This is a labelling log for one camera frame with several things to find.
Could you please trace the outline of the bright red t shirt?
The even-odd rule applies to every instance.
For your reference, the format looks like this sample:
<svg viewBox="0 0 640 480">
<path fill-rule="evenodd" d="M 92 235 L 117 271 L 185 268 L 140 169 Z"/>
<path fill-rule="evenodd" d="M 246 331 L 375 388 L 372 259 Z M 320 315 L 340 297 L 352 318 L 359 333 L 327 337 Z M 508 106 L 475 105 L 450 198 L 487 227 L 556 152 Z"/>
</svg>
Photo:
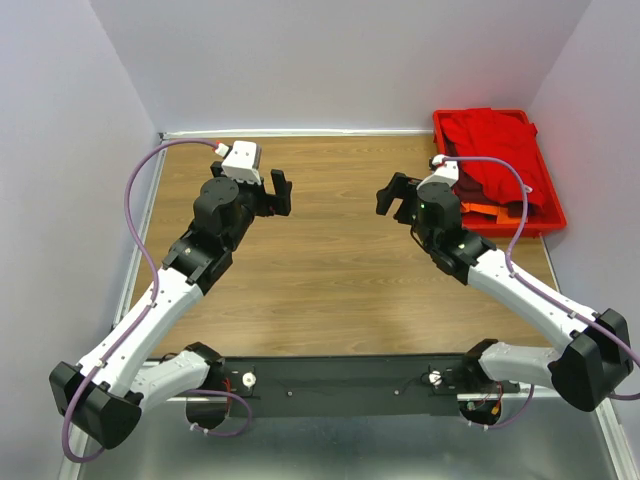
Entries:
<svg viewBox="0 0 640 480">
<path fill-rule="evenodd" d="M 456 111 L 443 118 L 440 126 L 458 156 L 498 158 L 509 163 L 521 177 L 516 180 L 510 170 L 493 162 L 463 163 L 462 169 L 482 187 L 486 198 L 502 205 L 520 203 L 520 185 L 525 184 L 530 188 L 528 202 L 544 206 L 546 187 L 529 124 L 490 108 L 480 108 Z"/>
</svg>

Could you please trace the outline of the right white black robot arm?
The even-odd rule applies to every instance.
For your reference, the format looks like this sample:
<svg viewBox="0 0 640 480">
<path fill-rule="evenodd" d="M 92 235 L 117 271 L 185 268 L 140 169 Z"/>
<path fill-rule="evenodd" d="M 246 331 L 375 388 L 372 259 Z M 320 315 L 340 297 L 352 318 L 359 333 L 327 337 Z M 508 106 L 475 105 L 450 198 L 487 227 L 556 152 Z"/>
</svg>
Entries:
<svg viewBox="0 0 640 480">
<path fill-rule="evenodd" d="M 386 215 L 394 200 L 401 202 L 395 220 L 409 226 L 443 273 L 493 297 L 550 344 L 483 341 L 460 367 L 467 389 L 480 392 L 498 381 L 528 383 L 553 389 L 571 406 L 591 412 L 632 373 L 626 319 L 613 309 L 597 312 L 563 296 L 464 228 L 450 180 L 433 174 L 420 181 L 397 172 L 376 194 L 377 214 Z"/>
</svg>

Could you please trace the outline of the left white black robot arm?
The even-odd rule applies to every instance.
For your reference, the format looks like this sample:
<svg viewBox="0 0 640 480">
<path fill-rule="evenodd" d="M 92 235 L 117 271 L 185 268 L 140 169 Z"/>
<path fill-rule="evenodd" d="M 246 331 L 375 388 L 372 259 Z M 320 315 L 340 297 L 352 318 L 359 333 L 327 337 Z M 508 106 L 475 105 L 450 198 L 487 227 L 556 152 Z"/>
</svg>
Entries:
<svg viewBox="0 0 640 480">
<path fill-rule="evenodd" d="M 216 162 L 194 202 L 194 218 L 171 246 L 152 284 L 117 326 L 77 363 L 59 363 L 49 383 L 63 432 L 76 427 L 102 449 L 119 446 L 142 414 L 184 392 L 214 393 L 224 385 L 222 357 L 197 343 L 144 369 L 159 342 L 232 264 L 232 254 L 254 219 L 291 212 L 293 184 L 271 172 L 268 193 L 259 174 Z"/>
</svg>

